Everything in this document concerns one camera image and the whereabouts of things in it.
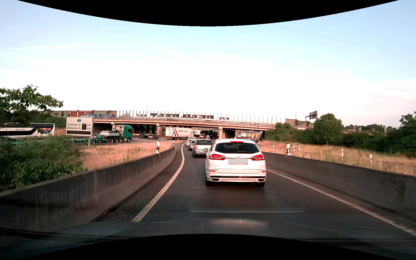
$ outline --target rear bumper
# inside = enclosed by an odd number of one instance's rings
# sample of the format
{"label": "rear bumper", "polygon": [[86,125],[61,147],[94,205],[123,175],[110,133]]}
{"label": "rear bumper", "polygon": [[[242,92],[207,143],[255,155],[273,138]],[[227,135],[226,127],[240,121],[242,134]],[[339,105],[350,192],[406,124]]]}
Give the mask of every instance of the rear bumper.
{"label": "rear bumper", "polygon": [[216,170],[206,170],[206,178],[214,182],[265,182],[266,173],[258,174],[221,174]]}
{"label": "rear bumper", "polygon": [[194,155],[196,156],[205,156],[208,152],[204,152],[200,149],[194,149]]}

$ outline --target green truck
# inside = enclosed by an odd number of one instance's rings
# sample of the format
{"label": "green truck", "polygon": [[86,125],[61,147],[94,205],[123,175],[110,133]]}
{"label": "green truck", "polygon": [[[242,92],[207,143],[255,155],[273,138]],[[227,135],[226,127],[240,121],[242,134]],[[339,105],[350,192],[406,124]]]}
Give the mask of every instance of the green truck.
{"label": "green truck", "polygon": [[[133,140],[133,127],[128,124],[117,124],[115,130],[101,131],[91,138],[91,143],[130,143]],[[75,143],[88,144],[87,138],[75,138]]]}

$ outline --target rear window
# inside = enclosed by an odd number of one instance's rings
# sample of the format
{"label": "rear window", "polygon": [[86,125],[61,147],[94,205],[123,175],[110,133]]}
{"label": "rear window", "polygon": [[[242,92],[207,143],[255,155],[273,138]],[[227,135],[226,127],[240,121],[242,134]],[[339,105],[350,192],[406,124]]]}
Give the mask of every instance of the rear window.
{"label": "rear window", "polygon": [[212,145],[213,142],[211,140],[198,140],[197,145]]}
{"label": "rear window", "polygon": [[255,154],[259,148],[254,143],[219,143],[215,151],[223,154]]}

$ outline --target license plate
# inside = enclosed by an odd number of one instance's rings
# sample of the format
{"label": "license plate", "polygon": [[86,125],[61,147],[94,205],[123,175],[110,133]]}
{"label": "license plate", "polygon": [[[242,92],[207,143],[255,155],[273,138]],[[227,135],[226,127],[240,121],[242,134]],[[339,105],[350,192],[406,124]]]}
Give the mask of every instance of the license plate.
{"label": "license plate", "polygon": [[248,164],[248,159],[244,159],[244,158],[229,159],[229,164]]}

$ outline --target car hood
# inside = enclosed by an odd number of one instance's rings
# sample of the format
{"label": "car hood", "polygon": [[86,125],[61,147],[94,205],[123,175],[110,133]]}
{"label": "car hood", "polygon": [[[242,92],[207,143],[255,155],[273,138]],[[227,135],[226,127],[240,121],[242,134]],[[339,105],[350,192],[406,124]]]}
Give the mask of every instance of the car hood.
{"label": "car hood", "polygon": [[103,221],[65,228],[0,250],[0,259],[21,259],[106,240],[172,234],[246,234],[303,241],[392,240],[398,234],[365,227],[313,227],[282,221],[255,219],[185,219],[160,222]]}

